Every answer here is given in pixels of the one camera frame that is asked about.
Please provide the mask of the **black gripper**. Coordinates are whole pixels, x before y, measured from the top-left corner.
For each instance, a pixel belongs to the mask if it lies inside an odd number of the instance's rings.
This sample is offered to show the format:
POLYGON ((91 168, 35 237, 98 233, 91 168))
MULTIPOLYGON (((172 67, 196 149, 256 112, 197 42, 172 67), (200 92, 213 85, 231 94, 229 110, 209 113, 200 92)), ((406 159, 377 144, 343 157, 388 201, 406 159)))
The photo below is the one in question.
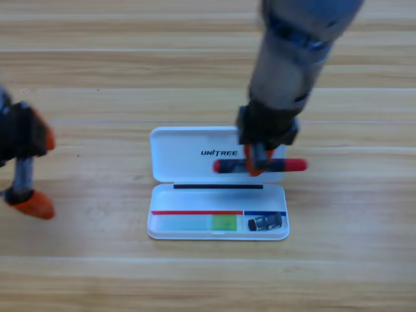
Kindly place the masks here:
POLYGON ((298 114, 298 109, 272 109, 258 101, 239 107, 236 126, 250 176, 274 171, 275 149, 294 142, 298 114))
POLYGON ((33 189, 33 158, 55 149, 55 134, 42 115, 26 102, 1 105, 1 166, 15 160, 14 179, 2 192, 15 210, 50 220, 55 216, 52 200, 33 189))

